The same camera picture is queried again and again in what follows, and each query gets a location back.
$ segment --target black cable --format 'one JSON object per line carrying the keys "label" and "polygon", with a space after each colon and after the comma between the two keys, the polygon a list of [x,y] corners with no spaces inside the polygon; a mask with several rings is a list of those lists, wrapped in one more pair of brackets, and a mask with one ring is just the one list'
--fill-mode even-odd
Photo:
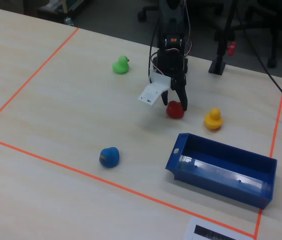
{"label": "black cable", "polygon": [[149,53],[149,64],[148,64],[148,70],[147,70],[147,75],[150,77],[150,68],[151,68],[151,52],[152,52],[152,45],[153,45],[153,41],[155,39],[155,35],[156,35],[156,31],[159,25],[159,18],[157,19],[154,31],[153,31],[153,35],[152,35],[152,39],[151,39],[151,44],[150,44],[150,53]]}
{"label": "black cable", "polygon": [[248,44],[250,45],[252,51],[254,52],[256,58],[257,58],[258,61],[260,62],[261,66],[262,66],[262,68],[264,69],[264,71],[266,72],[266,74],[269,76],[269,78],[272,80],[272,82],[276,85],[276,87],[277,87],[277,88],[280,90],[280,92],[282,93],[281,87],[280,87],[280,86],[278,85],[278,83],[274,80],[274,78],[271,76],[271,74],[269,73],[269,71],[268,71],[268,69],[266,68],[266,66],[263,64],[263,62],[262,62],[262,60],[261,60],[261,58],[260,58],[260,56],[259,56],[257,50],[255,49],[255,47],[253,46],[253,44],[252,44],[252,42],[251,42],[249,36],[247,35],[246,30],[245,30],[245,28],[243,27],[242,21],[241,21],[241,19],[240,19],[238,7],[236,7],[235,10],[236,10],[237,18],[238,18],[238,20],[239,20],[239,22],[240,22],[240,26],[241,26],[241,28],[242,28],[242,30],[243,30],[244,36],[245,36],[245,38],[246,38]]}

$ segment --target red ball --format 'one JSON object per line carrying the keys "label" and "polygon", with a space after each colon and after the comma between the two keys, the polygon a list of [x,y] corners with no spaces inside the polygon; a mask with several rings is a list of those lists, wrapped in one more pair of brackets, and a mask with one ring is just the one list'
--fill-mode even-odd
{"label": "red ball", "polygon": [[181,102],[170,101],[166,107],[166,114],[172,119],[181,119],[185,114]]}

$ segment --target blue plastic bin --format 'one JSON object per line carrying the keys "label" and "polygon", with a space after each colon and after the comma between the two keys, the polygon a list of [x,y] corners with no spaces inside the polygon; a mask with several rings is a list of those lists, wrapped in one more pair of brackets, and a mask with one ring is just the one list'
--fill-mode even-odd
{"label": "blue plastic bin", "polygon": [[264,209],[273,198],[277,160],[181,133],[165,169],[175,180]]}

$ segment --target paper sheet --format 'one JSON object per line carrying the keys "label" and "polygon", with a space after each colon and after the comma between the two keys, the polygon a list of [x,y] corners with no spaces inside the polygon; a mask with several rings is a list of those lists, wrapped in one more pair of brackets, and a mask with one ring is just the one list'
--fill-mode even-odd
{"label": "paper sheet", "polygon": [[251,237],[242,235],[223,226],[191,217],[183,240],[253,240]]}

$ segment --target white bracket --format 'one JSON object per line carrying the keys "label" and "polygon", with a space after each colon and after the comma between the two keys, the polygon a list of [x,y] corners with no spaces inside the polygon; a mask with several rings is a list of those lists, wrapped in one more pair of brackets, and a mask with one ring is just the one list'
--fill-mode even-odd
{"label": "white bracket", "polygon": [[171,77],[153,71],[150,73],[149,80],[150,78],[152,83],[145,87],[138,99],[152,106],[161,94],[171,87]]}

